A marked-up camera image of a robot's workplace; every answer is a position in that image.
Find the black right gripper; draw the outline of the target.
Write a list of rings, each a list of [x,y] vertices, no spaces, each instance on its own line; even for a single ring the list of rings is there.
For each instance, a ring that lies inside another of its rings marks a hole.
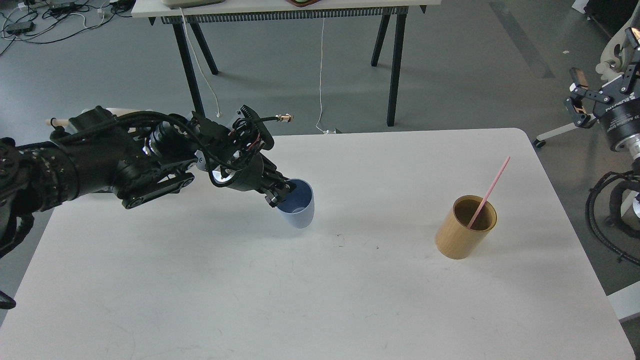
[[[621,80],[611,80],[602,86],[602,93],[589,89],[585,73],[576,67],[569,69],[572,79],[569,97],[564,101],[573,124],[591,128],[599,120],[611,151],[621,152],[626,142],[639,135],[639,82],[636,81],[640,63],[640,31],[636,27],[625,30],[629,42],[628,63]],[[595,102],[592,114],[585,110],[584,100]]]

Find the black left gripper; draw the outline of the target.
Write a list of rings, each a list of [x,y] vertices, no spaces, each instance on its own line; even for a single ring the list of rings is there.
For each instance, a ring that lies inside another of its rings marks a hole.
[[[211,171],[211,176],[217,187],[265,194],[265,200],[272,208],[283,203],[286,196],[298,187],[290,178],[281,177],[276,165],[262,153],[254,156],[243,170],[229,170],[217,166]]]

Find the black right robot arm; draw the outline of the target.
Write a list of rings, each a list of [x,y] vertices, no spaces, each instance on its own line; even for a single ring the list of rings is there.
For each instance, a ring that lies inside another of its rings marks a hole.
[[[598,195],[608,185],[615,183],[610,192],[609,215],[605,223],[617,228],[631,239],[639,239],[639,230],[626,223],[622,219],[621,212],[624,194],[638,193],[640,190],[639,27],[637,25],[627,27],[624,34],[631,54],[624,64],[622,73],[608,80],[599,91],[591,91],[583,71],[571,68],[573,84],[564,105],[576,127],[588,129],[595,123],[599,123],[611,151],[630,152],[632,157],[630,171],[623,173],[610,171],[589,190],[585,203],[585,219],[590,232],[601,244],[617,255],[618,261],[626,261],[638,266],[639,259],[607,239],[595,218],[595,202]]]

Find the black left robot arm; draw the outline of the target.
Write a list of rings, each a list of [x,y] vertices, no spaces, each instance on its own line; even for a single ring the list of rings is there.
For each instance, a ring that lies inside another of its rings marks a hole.
[[[263,118],[243,105],[226,127],[198,112],[191,118],[157,111],[115,114],[98,105],[69,120],[74,133],[56,125],[49,141],[19,146],[3,137],[1,255],[23,243],[35,212],[103,190],[124,208],[135,208],[178,194],[194,181],[189,168],[198,162],[215,187],[256,191],[275,208],[297,185],[263,155],[275,145],[265,123],[291,119]]]

